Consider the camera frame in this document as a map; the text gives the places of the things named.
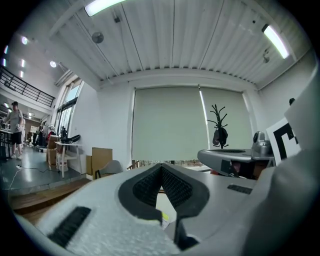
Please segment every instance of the wooden step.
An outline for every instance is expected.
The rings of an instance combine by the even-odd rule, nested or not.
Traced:
[[[56,204],[89,182],[90,180],[83,178],[52,189],[14,196],[11,207],[17,214],[30,214]]]
[[[31,222],[33,225],[35,225],[38,220],[42,217],[42,215],[44,215],[46,213],[46,211],[48,211],[51,206],[27,213],[27,214],[23,214],[22,217],[26,218],[29,222]]]

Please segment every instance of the gray t-shirt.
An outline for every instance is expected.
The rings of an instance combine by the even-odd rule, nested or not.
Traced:
[[[23,118],[22,112],[20,110],[12,111],[11,113],[9,113],[6,119],[10,120],[10,132],[12,133],[21,132],[21,127],[20,127],[20,130],[16,129],[17,124],[20,124],[20,118]]]

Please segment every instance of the gray chair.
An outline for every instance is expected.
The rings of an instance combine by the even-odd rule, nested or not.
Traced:
[[[97,175],[99,175],[99,178],[101,178],[101,174],[118,174],[122,172],[123,169],[120,162],[118,160],[111,160],[102,169],[96,170],[94,175],[95,179],[97,179]]]

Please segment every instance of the roller blind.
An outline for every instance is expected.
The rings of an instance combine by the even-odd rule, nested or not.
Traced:
[[[252,132],[249,113],[245,104],[242,93],[228,90],[201,88],[204,107],[208,120],[217,122],[217,117],[213,111],[212,105],[217,106],[218,110],[225,107],[220,112],[220,117],[227,116],[222,121],[222,125],[228,124],[225,129],[228,133],[226,149],[250,149],[252,147]],[[210,148],[217,149],[213,146],[212,140],[215,133],[215,123],[208,122]]]
[[[205,115],[197,87],[135,92],[132,159],[196,160],[208,148]]]

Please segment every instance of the balcony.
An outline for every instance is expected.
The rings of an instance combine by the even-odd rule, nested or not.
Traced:
[[[3,66],[0,67],[0,85],[50,108],[55,100],[55,97],[23,81]]]

